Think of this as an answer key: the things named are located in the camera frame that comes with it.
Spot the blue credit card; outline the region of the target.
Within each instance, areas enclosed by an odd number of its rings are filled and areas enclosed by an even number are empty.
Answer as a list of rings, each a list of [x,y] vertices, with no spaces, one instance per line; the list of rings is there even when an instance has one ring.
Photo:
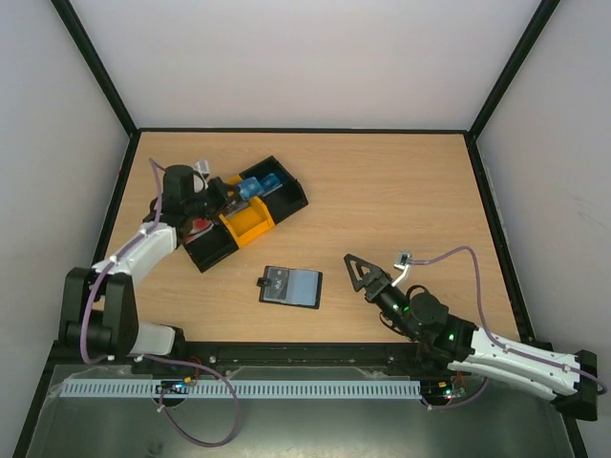
[[[249,201],[263,193],[263,186],[255,177],[248,177],[236,184],[242,200]]]

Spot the black leather card holder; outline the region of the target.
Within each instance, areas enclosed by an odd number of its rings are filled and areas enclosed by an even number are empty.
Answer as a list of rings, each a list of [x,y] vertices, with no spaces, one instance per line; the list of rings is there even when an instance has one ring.
[[[322,297],[323,273],[307,269],[287,268],[290,270],[288,295],[284,303],[274,303],[286,306],[319,309]],[[260,288],[259,302],[263,286],[263,275],[258,278],[256,285]]]

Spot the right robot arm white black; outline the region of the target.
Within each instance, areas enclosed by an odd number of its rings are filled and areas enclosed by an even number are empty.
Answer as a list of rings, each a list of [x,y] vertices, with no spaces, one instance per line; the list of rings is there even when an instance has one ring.
[[[416,361],[423,371],[470,372],[535,395],[564,415],[597,421],[598,398],[606,388],[597,376],[596,354],[559,353],[512,341],[493,333],[486,323],[455,316],[422,285],[402,292],[400,283],[418,263],[409,252],[398,255],[396,278],[352,254],[345,255],[344,262],[353,289],[378,307],[382,323],[416,343]]]

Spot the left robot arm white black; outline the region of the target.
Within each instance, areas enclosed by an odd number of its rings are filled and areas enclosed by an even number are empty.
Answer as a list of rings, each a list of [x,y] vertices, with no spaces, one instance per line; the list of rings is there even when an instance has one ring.
[[[171,354],[178,331],[139,320],[137,286],[184,244],[196,220],[213,220],[249,196],[243,186],[198,167],[152,168],[157,195],[136,233],[107,259],[66,276],[58,338],[77,346],[85,364]]]

